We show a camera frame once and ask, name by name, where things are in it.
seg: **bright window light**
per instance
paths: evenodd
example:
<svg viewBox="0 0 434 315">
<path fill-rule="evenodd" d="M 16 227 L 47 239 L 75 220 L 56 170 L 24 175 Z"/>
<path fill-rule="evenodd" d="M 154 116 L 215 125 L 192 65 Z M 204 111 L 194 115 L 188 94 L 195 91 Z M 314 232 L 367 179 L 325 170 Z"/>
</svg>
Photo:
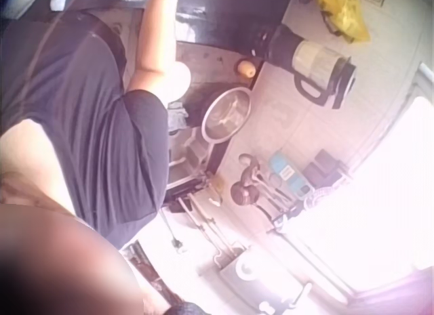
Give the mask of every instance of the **bright window light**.
<svg viewBox="0 0 434 315">
<path fill-rule="evenodd" d="M 356 291 L 434 265 L 432 103 L 416 98 L 354 180 L 289 228 Z"/>
</svg>

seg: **white tile wall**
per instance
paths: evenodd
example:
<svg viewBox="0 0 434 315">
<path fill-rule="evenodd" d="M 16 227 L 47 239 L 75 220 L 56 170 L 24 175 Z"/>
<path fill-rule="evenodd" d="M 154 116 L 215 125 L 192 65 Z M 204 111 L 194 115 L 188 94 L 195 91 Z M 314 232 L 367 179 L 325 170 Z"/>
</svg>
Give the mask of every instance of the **white tile wall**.
<svg viewBox="0 0 434 315">
<path fill-rule="evenodd" d="M 322 148 L 351 167 L 369 153 L 403 102 L 419 63 L 433 67 L 433 7 L 422 0 L 385 0 L 383 7 L 362 1 L 361 6 L 372 40 L 348 44 L 328 32 L 315 1 L 291 2 L 285 24 L 352 57 L 353 91 L 340 110 L 316 106 L 296 91 L 290 73 L 266 64 L 254 88 L 253 113 L 231 142 L 229 169 L 223 163 L 221 174 L 239 177 L 236 159 L 243 149 L 264 161 L 283 150 L 300 169 Z"/>
</svg>

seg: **stainless steel bowl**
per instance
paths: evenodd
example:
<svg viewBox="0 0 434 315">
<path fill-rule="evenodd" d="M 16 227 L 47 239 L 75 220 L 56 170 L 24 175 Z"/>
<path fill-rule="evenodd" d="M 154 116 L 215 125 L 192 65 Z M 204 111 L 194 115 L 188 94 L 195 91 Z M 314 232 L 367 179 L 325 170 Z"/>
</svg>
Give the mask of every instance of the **stainless steel bowl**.
<svg viewBox="0 0 434 315">
<path fill-rule="evenodd" d="M 211 144 L 221 144 L 235 135 L 250 115 L 251 91 L 236 87 L 218 96 L 207 109 L 202 121 L 203 138 Z"/>
</svg>

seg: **blue container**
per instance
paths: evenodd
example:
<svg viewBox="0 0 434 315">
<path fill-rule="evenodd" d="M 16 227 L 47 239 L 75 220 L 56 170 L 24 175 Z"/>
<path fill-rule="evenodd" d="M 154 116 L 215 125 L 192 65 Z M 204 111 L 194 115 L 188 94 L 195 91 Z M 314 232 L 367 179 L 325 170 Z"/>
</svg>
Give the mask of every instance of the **blue container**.
<svg viewBox="0 0 434 315">
<path fill-rule="evenodd" d="M 303 201 L 313 193 L 314 188 L 312 185 L 282 153 L 276 152 L 270 158 L 269 166 L 280 176 L 286 187 L 298 199 Z"/>
</svg>

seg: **yellow plastic bag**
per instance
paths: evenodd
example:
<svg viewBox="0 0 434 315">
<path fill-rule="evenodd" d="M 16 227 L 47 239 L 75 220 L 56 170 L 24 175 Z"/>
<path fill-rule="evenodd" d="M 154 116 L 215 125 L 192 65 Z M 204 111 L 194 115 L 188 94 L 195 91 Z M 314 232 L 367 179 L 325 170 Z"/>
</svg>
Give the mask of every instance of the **yellow plastic bag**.
<svg viewBox="0 0 434 315">
<path fill-rule="evenodd" d="M 370 35 L 361 15 L 360 0 L 318 0 L 323 13 L 347 41 L 369 41 Z"/>
</svg>

